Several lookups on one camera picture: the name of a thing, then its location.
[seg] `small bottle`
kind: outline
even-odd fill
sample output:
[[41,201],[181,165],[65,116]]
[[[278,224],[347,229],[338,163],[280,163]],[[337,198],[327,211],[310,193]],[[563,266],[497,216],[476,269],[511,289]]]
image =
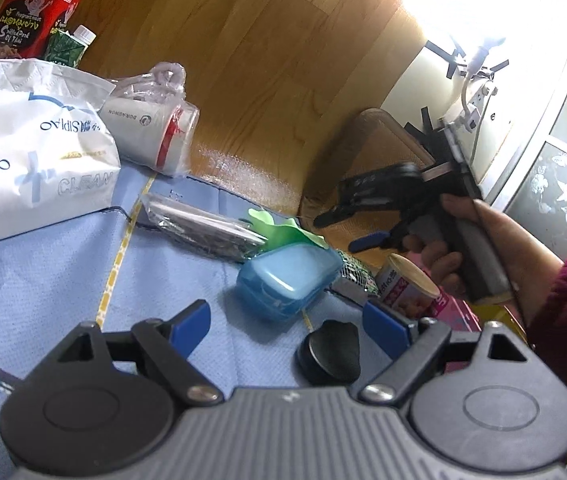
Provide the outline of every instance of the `small bottle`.
[[51,34],[44,60],[77,68],[86,49],[97,35],[80,25],[73,35],[60,30]]

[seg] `screw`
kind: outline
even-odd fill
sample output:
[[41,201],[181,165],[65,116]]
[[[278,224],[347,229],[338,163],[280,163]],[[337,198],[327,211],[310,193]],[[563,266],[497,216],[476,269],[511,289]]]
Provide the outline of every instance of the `screw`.
[[419,333],[425,332],[425,330],[434,324],[437,323],[437,320],[434,317],[422,317],[419,320]]
[[149,317],[145,321],[146,321],[146,323],[148,323],[149,325],[152,325],[152,326],[159,326],[160,324],[163,323],[163,319],[160,319],[158,317]]
[[371,404],[387,404],[395,398],[397,392],[386,384],[369,384],[361,391],[363,400]]
[[212,404],[221,396],[217,388],[205,386],[203,384],[190,386],[190,388],[188,388],[187,395],[188,399],[194,400],[195,402],[201,402],[203,404]]

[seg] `yellow tape line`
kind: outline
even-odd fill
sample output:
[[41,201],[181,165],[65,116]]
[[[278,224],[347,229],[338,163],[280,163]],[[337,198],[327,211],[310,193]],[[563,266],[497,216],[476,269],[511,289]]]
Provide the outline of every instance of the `yellow tape line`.
[[[155,181],[157,174],[153,174],[146,182],[142,194],[146,194],[150,190],[150,186]],[[134,230],[134,225],[137,223],[137,218],[139,212],[142,210],[142,201],[137,199],[132,207],[132,214],[130,215],[131,221],[128,222],[126,226],[126,232],[124,233],[124,238],[119,244],[119,250],[115,256],[115,262],[113,263],[112,269],[110,269],[110,274],[108,275],[108,280],[106,282],[106,288],[104,293],[101,295],[101,301],[99,302],[99,310],[97,310],[96,321],[100,327],[103,327],[104,321],[106,320],[106,314],[108,312],[108,305],[110,305],[110,298],[113,296],[113,290],[115,290],[115,283],[117,282],[117,276],[119,275],[119,269],[121,269],[122,262],[124,261],[124,256],[126,256],[126,250],[128,250],[128,245],[130,244],[130,238],[132,237],[132,232]]]
[[303,316],[303,322],[306,324],[306,328],[308,329],[308,332],[313,332],[313,330],[315,329],[312,327],[312,322],[310,321],[308,314],[306,314],[306,309],[303,309],[301,311],[301,315]]

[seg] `plastic bag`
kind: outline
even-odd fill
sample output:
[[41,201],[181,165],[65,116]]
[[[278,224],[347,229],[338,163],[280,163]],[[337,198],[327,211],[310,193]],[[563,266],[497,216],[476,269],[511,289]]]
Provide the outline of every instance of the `plastic bag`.
[[187,173],[199,109],[186,101],[184,67],[161,62],[150,73],[112,82],[99,116],[120,155],[167,176]]
[[242,262],[266,243],[247,222],[208,213],[156,193],[144,194],[141,200],[148,219],[160,230],[205,254]]

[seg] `black rubber knob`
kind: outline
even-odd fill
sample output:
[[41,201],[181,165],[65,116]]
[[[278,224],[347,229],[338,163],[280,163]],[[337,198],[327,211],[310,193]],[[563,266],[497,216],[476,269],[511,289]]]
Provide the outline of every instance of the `black rubber knob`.
[[359,332],[352,323],[324,321],[297,349],[297,363],[313,386],[348,386],[361,373]]

